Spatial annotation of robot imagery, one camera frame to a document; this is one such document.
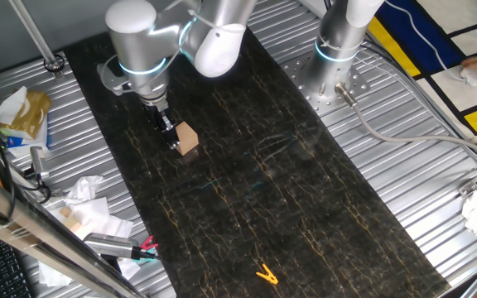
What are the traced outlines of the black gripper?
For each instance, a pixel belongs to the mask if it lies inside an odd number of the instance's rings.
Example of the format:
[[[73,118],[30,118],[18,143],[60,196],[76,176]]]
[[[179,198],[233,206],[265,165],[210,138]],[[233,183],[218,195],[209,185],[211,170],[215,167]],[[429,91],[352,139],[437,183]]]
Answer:
[[[160,140],[167,143],[170,149],[176,149],[180,145],[180,141],[176,131],[176,123],[171,118],[169,108],[146,106],[145,109]]]

